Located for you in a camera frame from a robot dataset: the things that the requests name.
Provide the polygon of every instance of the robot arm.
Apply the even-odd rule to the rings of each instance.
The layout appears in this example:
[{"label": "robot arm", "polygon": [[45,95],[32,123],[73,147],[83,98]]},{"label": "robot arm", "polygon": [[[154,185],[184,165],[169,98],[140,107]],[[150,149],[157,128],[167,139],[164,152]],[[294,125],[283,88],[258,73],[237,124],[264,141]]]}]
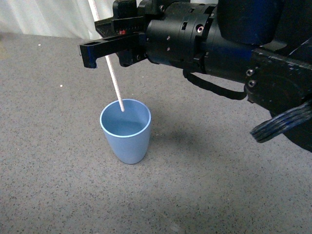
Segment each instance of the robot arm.
[{"label": "robot arm", "polygon": [[[143,0],[137,8],[135,0],[116,0],[114,16],[95,22],[103,39],[80,45],[83,63],[96,68],[96,59],[117,53],[124,67],[148,59],[181,68],[194,85],[232,99],[247,95],[269,110],[273,119],[251,132],[258,142],[285,133],[312,151],[312,30],[279,40],[277,35],[299,28],[281,30],[294,24],[292,8],[284,5],[283,0],[219,0],[218,5]],[[244,91],[223,89],[194,72],[244,83]]]}]

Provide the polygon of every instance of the red marking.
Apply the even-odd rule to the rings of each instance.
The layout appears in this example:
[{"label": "red marking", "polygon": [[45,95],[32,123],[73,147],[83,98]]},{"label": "red marking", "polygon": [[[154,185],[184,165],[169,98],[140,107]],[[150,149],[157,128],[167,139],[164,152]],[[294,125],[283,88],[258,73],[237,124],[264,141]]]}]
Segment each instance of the red marking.
[{"label": "red marking", "polygon": [[120,35],[125,35],[126,34],[126,30],[119,30],[119,34]]}]

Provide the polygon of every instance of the white rod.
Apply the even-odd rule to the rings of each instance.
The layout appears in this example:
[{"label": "white rod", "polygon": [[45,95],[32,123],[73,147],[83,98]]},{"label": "white rod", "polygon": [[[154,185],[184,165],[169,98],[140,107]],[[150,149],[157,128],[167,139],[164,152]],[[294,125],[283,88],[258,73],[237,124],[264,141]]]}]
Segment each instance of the white rod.
[{"label": "white rod", "polygon": [[[89,1],[89,5],[90,5],[90,8],[91,8],[91,12],[92,12],[92,16],[93,16],[94,21],[99,21],[98,10],[97,10],[97,5],[96,5],[95,0],[88,0],[88,1]],[[114,69],[113,69],[113,66],[112,66],[111,59],[109,58],[108,55],[105,56],[105,58],[106,58],[106,61],[107,61],[109,72],[111,73],[111,77],[112,77],[112,80],[113,80],[115,92],[116,92],[116,95],[117,95],[117,98],[118,98],[118,101],[119,101],[119,105],[120,105],[121,111],[124,112],[125,108],[123,106],[123,102],[122,102],[119,86],[118,86],[118,83],[117,83],[117,79],[116,79],[116,76],[115,76],[115,72],[114,72]]]}]

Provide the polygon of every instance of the cup rim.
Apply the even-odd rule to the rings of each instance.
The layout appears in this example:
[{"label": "cup rim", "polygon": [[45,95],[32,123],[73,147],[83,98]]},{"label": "cup rim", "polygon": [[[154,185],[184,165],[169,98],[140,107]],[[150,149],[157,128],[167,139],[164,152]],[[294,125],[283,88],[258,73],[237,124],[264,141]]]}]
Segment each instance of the cup rim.
[{"label": "cup rim", "polygon": [[105,112],[105,110],[106,110],[108,107],[110,107],[111,105],[113,105],[113,104],[115,104],[116,102],[118,102],[118,100],[111,102],[110,104],[108,104],[108,105],[102,110],[102,113],[101,113],[101,115],[100,115],[100,117],[99,117],[99,122],[100,122],[100,124],[101,124],[102,129],[103,129],[107,134],[109,134],[109,135],[111,135],[111,136],[119,137],[119,138],[134,137],[134,136],[139,135],[140,133],[142,133],[142,132],[150,125],[151,120],[152,120],[151,111],[150,111],[150,109],[149,109],[143,102],[141,102],[141,101],[138,101],[138,100],[135,100],[135,99],[123,99],[123,101],[136,101],[136,102],[140,103],[142,106],[144,106],[144,107],[146,108],[146,110],[148,111],[148,115],[149,115],[148,122],[147,122],[147,124],[145,125],[145,127],[144,127],[141,131],[139,131],[139,132],[137,132],[137,133],[135,133],[135,134],[132,134],[132,135],[120,136],[120,135],[113,134],[113,133],[109,132],[106,128],[104,128],[104,126],[103,126],[103,124],[102,124],[102,116],[103,116],[103,113]]}]

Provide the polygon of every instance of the screw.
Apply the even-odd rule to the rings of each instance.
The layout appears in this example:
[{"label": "screw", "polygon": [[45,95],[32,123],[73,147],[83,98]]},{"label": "screw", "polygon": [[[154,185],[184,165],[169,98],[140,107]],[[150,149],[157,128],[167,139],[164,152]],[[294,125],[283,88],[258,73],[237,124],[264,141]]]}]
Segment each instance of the screw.
[{"label": "screw", "polygon": [[256,84],[257,84],[257,81],[255,81],[253,79],[248,81],[248,86],[251,87],[251,88],[254,88]]},{"label": "screw", "polygon": [[254,74],[254,69],[248,69],[246,72],[246,76],[251,77]]},{"label": "screw", "polygon": [[164,12],[165,11],[165,6],[164,5],[160,5],[159,9],[160,9],[161,12]]},{"label": "screw", "polygon": [[197,32],[198,32],[198,33],[201,33],[203,30],[204,30],[204,26],[199,26],[199,27],[197,28]]}]

